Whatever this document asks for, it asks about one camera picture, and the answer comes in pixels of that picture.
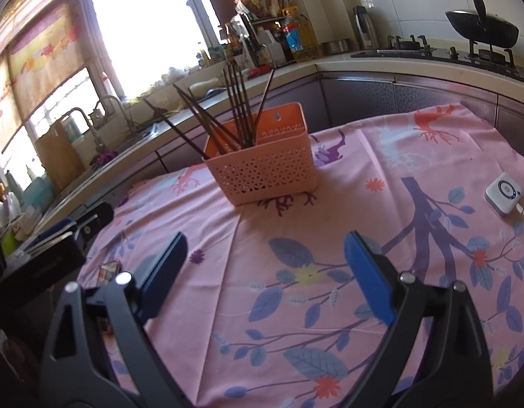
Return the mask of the dark wooden chopstick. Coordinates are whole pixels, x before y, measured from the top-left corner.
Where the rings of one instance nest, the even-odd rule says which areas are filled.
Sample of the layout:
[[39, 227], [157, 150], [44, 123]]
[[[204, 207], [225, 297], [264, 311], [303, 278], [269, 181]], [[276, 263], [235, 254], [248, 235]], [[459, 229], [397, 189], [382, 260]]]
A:
[[240, 149], [240, 141], [234, 134], [226, 131], [223, 125], [216, 118], [212, 117], [195, 99], [187, 95], [187, 93], [178, 87], [177, 84], [173, 84], [173, 87], [184, 101], [184, 104], [187, 105], [191, 113], [193, 113], [198, 122], [206, 130], [208, 136], [214, 140], [215, 146], [222, 154], [228, 152], [222, 143], [226, 144], [226, 146], [232, 151]]

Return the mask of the reddish brown chopstick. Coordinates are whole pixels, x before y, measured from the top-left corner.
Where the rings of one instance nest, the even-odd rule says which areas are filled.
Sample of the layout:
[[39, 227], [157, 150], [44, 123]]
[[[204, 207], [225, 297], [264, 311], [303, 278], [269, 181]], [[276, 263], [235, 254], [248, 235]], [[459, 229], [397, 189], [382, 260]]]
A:
[[184, 92], [182, 96], [193, 115], [208, 133], [209, 138], [213, 140], [215, 147], [221, 155], [231, 153], [238, 149], [220, 123], [203, 109], [196, 100]]

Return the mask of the dark brown chopstick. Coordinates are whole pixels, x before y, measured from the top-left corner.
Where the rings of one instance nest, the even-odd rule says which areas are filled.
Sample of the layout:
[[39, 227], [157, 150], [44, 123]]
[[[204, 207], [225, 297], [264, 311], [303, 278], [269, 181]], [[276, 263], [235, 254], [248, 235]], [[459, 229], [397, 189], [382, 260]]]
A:
[[248, 148], [255, 144], [255, 136], [252, 126], [252, 114], [246, 90], [244, 87], [244, 79], [241, 69], [235, 60], [230, 63], [230, 76], [232, 79], [232, 90], [235, 96], [235, 107], [238, 118], [243, 127], [244, 145]]

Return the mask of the dark red chopstick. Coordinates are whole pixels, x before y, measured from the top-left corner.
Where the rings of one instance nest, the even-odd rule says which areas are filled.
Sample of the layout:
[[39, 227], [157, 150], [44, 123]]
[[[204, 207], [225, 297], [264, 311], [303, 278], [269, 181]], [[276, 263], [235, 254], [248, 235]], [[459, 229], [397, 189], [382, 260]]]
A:
[[231, 105], [232, 118], [233, 118], [234, 126], [235, 126], [235, 129], [236, 129], [238, 143], [241, 146], [241, 148], [244, 148], [244, 135], [243, 135], [242, 126], [241, 126], [241, 123], [240, 123], [240, 118], [239, 118], [237, 110], [236, 110], [235, 101], [234, 101], [234, 98], [233, 98], [233, 95], [232, 95], [232, 85], [231, 85], [231, 79], [229, 78], [229, 69], [228, 69], [228, 67], [223, 69], [222, 72], [223, 72], [223, 78], [224, 78], [224, 81], [225, 81], [225, 84], [226, 84], [226, 90], [227, 90], [227, 93], [228, 93], [229, 103]]

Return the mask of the chrome kitchen faucet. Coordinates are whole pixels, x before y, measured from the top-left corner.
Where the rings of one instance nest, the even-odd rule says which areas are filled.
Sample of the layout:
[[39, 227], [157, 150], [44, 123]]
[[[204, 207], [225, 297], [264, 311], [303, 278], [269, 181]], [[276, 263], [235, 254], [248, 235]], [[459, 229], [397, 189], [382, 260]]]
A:
[[134, 122], [132, 116], [126, 112], [122, 101], [117, 96], [104, 95], [100, 97], [96, 101], [93, 109], [96, 111], [99, 107], [102, 107], [105, 111], [105, 122], [109, 122], [110, 119], [116, 115], [123, 121], [131, 135], [135, 135], [138, 132], [137, 124]]

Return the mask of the wooden cutting board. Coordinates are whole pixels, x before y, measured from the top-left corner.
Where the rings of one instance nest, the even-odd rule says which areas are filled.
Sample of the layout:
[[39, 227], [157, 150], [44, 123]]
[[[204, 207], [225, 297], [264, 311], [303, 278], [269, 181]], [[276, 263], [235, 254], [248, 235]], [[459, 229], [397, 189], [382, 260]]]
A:
[[47, 176], [58, 192], [64, 191], [85, 172], [81, 158], [69, 142], [60, 122], [55, 122], [46, 134], [36, 140], [34, 146]]

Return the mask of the small white square device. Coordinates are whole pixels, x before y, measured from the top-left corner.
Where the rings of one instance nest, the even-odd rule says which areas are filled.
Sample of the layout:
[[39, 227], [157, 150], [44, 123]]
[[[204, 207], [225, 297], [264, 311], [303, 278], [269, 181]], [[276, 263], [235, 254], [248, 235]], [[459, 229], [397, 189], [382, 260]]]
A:
[[522, 188], [507, 172], [503, 172], [485, 190], [484, 199], [500, 217], [510, 215], [522, 197]]

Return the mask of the pink floral tablecloth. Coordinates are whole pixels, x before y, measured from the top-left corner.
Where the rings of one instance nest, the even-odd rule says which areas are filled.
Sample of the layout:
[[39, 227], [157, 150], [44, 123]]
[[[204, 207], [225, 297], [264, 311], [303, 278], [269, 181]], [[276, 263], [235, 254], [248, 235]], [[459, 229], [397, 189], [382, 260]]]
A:
[[[496, 388], [524, 364], [524, 158], [459, 105], [380, 116], [311, 140], [315, 192], [233, 206], [203, 165], [135, 185], [95, 239], [78, 281], [134, 270], [175, 232], [187, 261], [146, 330], [197, 407], [331, 407], [385, 333], [344, 256], [360, 233], [424, 283], [464, 282]], [[486, 188], [522, 188], [498, 216]]]

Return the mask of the pink perforated utensil basket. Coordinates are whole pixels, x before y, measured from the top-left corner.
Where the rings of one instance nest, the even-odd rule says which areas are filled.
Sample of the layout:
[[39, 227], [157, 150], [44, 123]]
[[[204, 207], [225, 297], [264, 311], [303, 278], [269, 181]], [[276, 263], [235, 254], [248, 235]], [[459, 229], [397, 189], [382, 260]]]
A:
[[265, 109], [253, 147], [233, 150], [213, 135], [206, 140], [204, 153], [209, 171], [233, 205], [311, 192], [317, 186], [307, 124], [298, 102]]

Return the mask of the gas stove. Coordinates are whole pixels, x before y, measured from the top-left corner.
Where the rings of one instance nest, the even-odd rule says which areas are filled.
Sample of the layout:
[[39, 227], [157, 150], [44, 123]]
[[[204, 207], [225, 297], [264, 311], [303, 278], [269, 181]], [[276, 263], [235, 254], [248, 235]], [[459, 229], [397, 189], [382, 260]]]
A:
[[520, 67], [513, 57], [510, 48], [497, 52], [489, 45], [481, 48], [474, 40], [468, 42], [468, 49], [459, 51], [455, 46], [449, 48], [431, 47], [424, 35], [408, 39], [399, 36], [387, 37], [387, 46], [383, 49], [365, 49], [351, 54], [352, 57], [411, 58], [452, 62], [456, 64], [479, 67], [504, 74], [518, 74]]

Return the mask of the dark sauce bottle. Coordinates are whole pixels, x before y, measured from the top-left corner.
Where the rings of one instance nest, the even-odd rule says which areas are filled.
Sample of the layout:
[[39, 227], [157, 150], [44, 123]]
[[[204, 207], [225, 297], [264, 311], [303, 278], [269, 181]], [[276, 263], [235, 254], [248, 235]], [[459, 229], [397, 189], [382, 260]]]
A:
[[229, 43], [229, 49], [232, 56], [239, 56], [243, 53], [243, 46], [239, 35], [234, 30], [232, 24], [227, 22], [225, 24], [226, 36]]

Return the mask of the stainless steel kettle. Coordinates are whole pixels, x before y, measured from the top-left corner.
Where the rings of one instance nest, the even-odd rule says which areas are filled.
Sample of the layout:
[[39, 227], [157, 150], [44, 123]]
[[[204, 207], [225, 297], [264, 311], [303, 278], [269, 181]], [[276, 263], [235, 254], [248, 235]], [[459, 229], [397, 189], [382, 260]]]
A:
[[367, 9], [363, 5], [357, 5], [353, 8], [353, 14], [361, 49], [377, 50], [379, 48], [379, 39]]

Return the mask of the small steel pot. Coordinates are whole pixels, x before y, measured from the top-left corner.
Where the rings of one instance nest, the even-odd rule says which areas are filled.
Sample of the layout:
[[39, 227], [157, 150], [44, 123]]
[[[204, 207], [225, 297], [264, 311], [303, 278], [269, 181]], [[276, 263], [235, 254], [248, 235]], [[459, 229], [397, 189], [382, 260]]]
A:
[[321, 44], [321, 50], [324, 56], [334, 56], [343, 53], [350, 53], [352, 45], [350, 39], [331, 40]]

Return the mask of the white plastic jug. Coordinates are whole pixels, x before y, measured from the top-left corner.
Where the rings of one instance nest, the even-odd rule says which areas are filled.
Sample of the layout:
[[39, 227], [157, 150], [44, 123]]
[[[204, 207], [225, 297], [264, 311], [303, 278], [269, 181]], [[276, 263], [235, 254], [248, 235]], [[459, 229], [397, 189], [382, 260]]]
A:
[[274, 67], [281, 67], [287, 63], [282, 46], [275, 40], [271, 31], [259, 27], [257, 29], [257, 40], [267, 51], [270, 62]]

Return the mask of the yellow cooking oil bottle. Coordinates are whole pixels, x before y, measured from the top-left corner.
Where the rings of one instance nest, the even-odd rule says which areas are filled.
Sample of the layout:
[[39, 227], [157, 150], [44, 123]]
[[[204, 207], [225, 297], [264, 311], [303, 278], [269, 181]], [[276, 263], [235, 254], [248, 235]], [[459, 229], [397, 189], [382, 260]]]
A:
[[283, 13], [283, 31], [294, 60], [299, 63], [319, 58], [320, 49], [309, 19], [297, 6], [287, 7]]

